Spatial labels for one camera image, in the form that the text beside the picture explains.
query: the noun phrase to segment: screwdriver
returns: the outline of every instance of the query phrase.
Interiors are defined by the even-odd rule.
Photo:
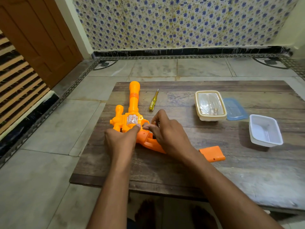
[[[151,102],[151,104],[150,104],[150,106],[149,106],[150,111],[153,111],[154,108],[155,108],[155,104],[156,104],[156,101],[157,101],[158,91],[159,91],[159,89],[156,91],[156,94],[155,94],[155,96],[153,97],[152,102]]]

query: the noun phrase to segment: orange plastic part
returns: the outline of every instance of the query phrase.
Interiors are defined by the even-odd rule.
[[[200,149],[199,152],[202,153],[209,162],[219,162],[226,159],[219,146]]]
[[[132,118],[135,119],[138,118],[137,123],[141,125],[141,129],[137,134],[137,143],[141,144],[142,146],[160,152],[164,153],[165,151],[162,149],[161,145],[157,142],[156,139],[153,139],[153,134],[148,131],[144,130],[142,128],[142,125],[144,123],[149,123],[148,120],[145,120],[143,116],[139,113],[138,108],[138,102],[139,102],[139,91],[140,91],[140,84],[137,81],[132,81],[129,85],[130,95],[129,95],[129,108],[128,113],[124,112],[124,107],[122,105],[117,105],[115,108],[115,117],[110,120],[110,124],[113,125],[113,129],[120,131],[122,129],[122,132],[127,132],[130,130],[133,126],[136,124],[127,124],[128,119]],[[205,149],[199,150],[205,158],[209,162],[218,162],[225,160],[224,155],[222,154],[219,146],[209,147]]]

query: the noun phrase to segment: blue container lid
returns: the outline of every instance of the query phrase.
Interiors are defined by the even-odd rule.
[[[224,98],[224,105],[227,110],[227,119],[229,121],[238,121],[248,118],[248,113],[234,98]]]

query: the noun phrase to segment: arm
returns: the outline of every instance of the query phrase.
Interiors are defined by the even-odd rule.
[[[237,186],[219,172],[190,143],[181,124],[169,120],[161,109],[156,125],[144,126],[154,133],[165,152],[185,164],[196,177],[223,228],[282,228]]]
[[[126,133],[105,131],[105,142],[112,153],[111,167],[87,229],[126,229],[129,172],[139,130],[134,126]]]

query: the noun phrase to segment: wallpaper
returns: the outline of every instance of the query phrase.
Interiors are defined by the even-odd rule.
[[[73,0],[94,50],[267,45],[298,0]]]

